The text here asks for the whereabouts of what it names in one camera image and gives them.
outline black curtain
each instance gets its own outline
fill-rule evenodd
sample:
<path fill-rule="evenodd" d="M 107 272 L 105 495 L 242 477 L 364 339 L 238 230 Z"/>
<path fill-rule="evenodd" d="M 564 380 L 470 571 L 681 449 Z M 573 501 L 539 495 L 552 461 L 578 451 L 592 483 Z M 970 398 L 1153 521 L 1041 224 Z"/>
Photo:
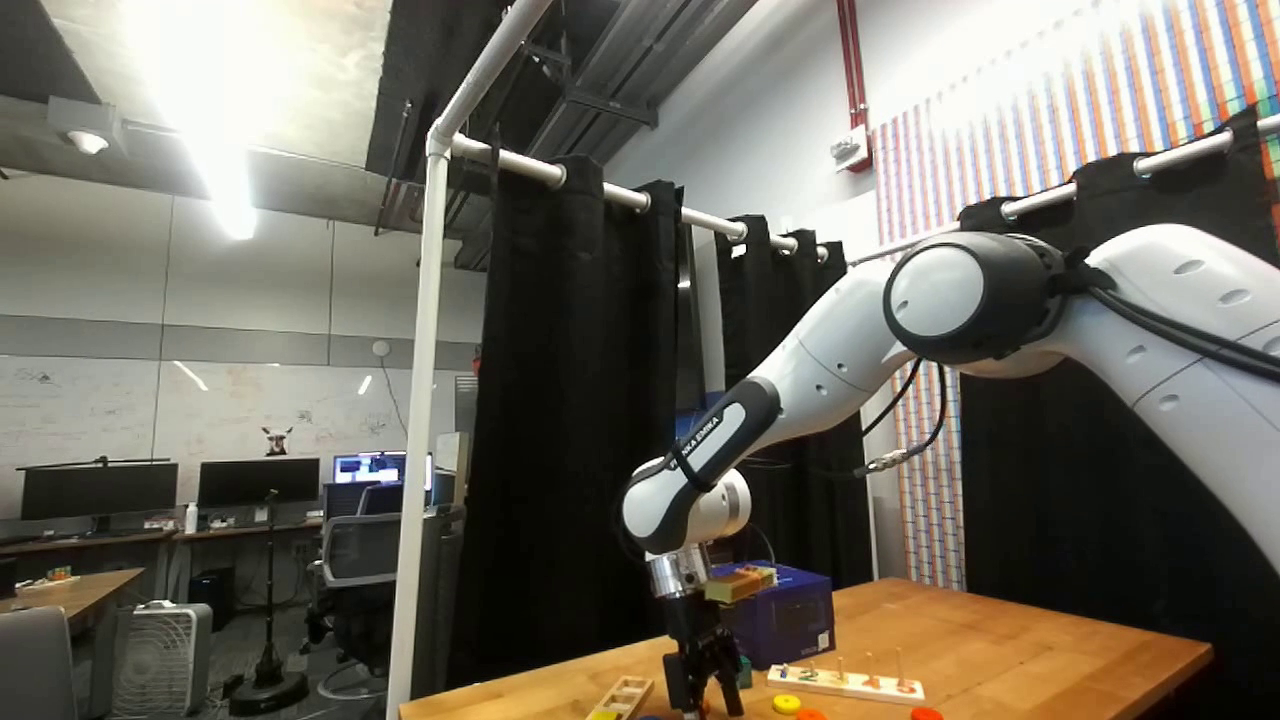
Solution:
<path fill-rule="evenodd" d="M 1234 154 L 1136 180 L 1136 157 L 1075 172 L 1075 206 L 959 230 L 1012 230 L 1075 261 L 1118 232 L 1174 220 L 1277 261 L 1258 112 Z M 1280 709 L 1280 578 L 1227 508 L 1080 364 L 1034 380 L 965 380 L 970 590 L 1200 637 L 1216 659 L 1156 716 Z"/>
<path fill-rule="evenodd" d="M 720 246 L 726 364 L 728 384 L 744 380 L 792 325 L 843 277 L 843 246 L 792 232 L 799 251 L 768 246 L 768 220 L 744 216 L 744 258 Z M 768 557 L 823 571 L 837 590 L 867 580 L 867 495 L 853 477 L 865 466 L 855 415 L 832 432 L 764 449 L 741 466 L 758 501 L 758 533 L 741 533 L 736 557 Z"/>
<path fill-rule="evenodd" d="M 608 216 L 602 187 L 573 160 L 562 194 L 498 201 L 453 686 L 662 631 L 615 516 L 675 426 L 681 194 Z"/>

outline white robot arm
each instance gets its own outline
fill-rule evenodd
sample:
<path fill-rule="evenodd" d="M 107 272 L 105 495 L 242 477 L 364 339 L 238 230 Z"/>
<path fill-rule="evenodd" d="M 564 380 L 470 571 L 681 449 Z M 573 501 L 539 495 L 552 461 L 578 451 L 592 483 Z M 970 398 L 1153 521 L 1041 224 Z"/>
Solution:
<path fill-rule="evenodd" d="M 849 268 L 688 444 L 632 473 L 626 528 L 657 598 L 699 593 L 699 547 L 747 526 L 736 461 L 849 419 L 912 358 L 974 377 L 1080 362 L 1280 569 L 1280 272 L 1180 224 L 1118 238 L 1084 268 L 1034 238 L 949 232 Z"/>

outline ceiling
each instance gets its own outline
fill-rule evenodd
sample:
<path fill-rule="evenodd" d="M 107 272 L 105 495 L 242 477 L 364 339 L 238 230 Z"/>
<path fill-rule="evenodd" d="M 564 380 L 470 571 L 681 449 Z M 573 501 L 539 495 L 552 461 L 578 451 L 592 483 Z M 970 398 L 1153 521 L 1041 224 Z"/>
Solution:
<path fill-rule="evenodd" d="M 758 0 L 555 0 L 470 131 L 548 160 L 608 160 Z M 238 126 L 254 206 L 376 230 L 421 224 L 421 136 L 510 0 L 6 0 L 0 167 L 204 195 L 172 99 Z M 81 157 L 47 99 L 120 117 Z M 453 238 L 484 238 L 482 167 L 453 172 Z"/>

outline computer monitor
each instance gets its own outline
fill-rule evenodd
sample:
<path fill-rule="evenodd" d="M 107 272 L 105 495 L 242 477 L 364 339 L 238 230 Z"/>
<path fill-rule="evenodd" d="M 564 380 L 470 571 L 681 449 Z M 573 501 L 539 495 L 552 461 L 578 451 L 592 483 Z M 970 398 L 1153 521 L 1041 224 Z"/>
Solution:
<path fill-rule="evenodd" d="M 402 483 L 405 458 L 402 451 L 346 451 L 334 458 L 334 483 Z"/>
<path fill-rule="evenodd" d="M 23 467 L 23 521 L 137 516 L 175 508 L 175 466 L 43 466 Z"/>
<path fill-rule="evenodd" d="M 311 503 L 320 501 L 320 461 L 282 458 L 282 461 L 204 461 L 201 466 L 201 508 L 249 508 L 267 503 Z"/>

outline blue box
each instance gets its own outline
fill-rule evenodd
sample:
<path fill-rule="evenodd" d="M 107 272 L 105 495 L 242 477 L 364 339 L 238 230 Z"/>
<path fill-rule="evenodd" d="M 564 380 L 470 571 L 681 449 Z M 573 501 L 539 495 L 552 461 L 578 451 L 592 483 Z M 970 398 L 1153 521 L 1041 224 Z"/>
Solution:
<path fill-rule="evenodd" d="M 726 608 L 754 669 L 792 666 L 837 648 L 832 578 L 778 564 L 778 584 Z"/>

